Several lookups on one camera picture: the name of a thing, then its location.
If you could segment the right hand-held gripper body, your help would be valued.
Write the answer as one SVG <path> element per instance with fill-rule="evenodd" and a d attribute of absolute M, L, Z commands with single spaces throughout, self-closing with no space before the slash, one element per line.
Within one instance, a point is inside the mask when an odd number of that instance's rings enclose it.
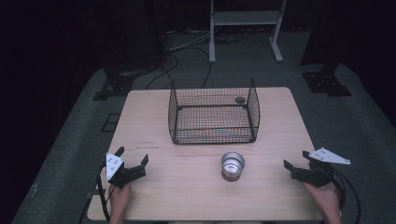
<path fill-rule="evenodd" d="M 322 187 L 335 181 L 335 170 L 332 167 L 333 163 L 350 164 L 349 159 L 345 159 L 325 147 L 309 153 L 311 159 L 308 160 L 308 168 L 304 169 L 294 166 L 294 170 L 290 172 L 290 177 L 315 187 Z"/>

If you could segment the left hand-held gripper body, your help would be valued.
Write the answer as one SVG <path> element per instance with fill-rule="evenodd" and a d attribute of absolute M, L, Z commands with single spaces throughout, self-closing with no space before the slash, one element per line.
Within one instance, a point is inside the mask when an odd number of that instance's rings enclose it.
<path fill-rule="evenodd" d="M 119 188 L 146 175 L 141 165 L 133 168 L 124 167 L 124 159 L 112 153 L 106 154 L 106 180 Z"/>

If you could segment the silver metal cup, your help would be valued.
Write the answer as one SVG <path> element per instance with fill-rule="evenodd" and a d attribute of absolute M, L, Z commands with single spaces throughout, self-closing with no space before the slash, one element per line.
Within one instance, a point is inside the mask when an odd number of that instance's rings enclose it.
<path fill-rule="evenodd" d="M 237 152 L 227 152 L 221 158 L 222 177 L 229 182 L 237 181 L 245 168 L 244 157 Z"/>

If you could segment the black wire mesh basket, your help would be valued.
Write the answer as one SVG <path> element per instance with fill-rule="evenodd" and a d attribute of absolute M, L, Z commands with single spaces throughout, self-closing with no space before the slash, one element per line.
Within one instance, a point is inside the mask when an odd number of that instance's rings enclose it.
<path fill-rule="evenodd" d="M 244 97 L 237 104 L 236 97 Z M 170 84 L 168 129 L 177 145 L 253 143 L 261 109 L 251 77 L 175 79 Z"/>

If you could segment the person's left hand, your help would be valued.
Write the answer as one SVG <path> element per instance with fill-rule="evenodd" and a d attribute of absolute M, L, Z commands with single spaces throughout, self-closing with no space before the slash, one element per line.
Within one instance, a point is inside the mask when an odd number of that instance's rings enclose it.
<path fill-rule="evenodd" d="M 110 186 L 110 219 L 109 224 L 123 224 L 125 212 L 131 199 L 131 185 L 126 184 L 122 189 Z"/>

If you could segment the person's right hand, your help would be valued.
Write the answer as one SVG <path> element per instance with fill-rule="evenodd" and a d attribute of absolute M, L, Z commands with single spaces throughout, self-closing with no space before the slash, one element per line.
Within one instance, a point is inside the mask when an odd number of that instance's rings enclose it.
<path fill-rule="evenodd" d="M 322 187 L 315 187 L 303 183 L 305 189 L 314 199 L 321 212 L 325 224 L 342 224 L 340 209 L 340 193 L 333 183 Z"/>

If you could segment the black stand base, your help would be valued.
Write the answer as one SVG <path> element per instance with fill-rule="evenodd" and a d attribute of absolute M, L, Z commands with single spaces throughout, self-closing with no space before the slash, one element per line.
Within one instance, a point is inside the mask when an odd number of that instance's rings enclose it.
<path fill-rule="evenodd" d="M 94 101 L 105 101 L 109 97 L 126 96 L 134 84 L 134 75 L 123 76 L 117 70 L 105 69 L 106 79 L 93 97 Z"/>
<path fill-rule="evenodd" d="M 347 87 L 335 75 L 338 63 L 325 63 L 316 72 L 304 72 L 303 77 L 313 93 L 326 93 L 331 97 L 350 96 Z"/>

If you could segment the white metal stand frame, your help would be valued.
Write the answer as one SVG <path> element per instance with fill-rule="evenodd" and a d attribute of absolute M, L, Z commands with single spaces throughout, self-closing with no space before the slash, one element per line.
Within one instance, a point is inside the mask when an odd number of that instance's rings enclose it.
<path fill-rule="evenodd" d="M 278 63 L 284 61 L 277 44 L 281 24 L 288 0 L 282 0 L 278 10 L 268 11 L 216 11 L 215 0 L 210 0 L 208 60 L 216 61 L 215 28 L 220 26 L 274 25 L 273 35 L 268 38 L 270 47 Z"/>

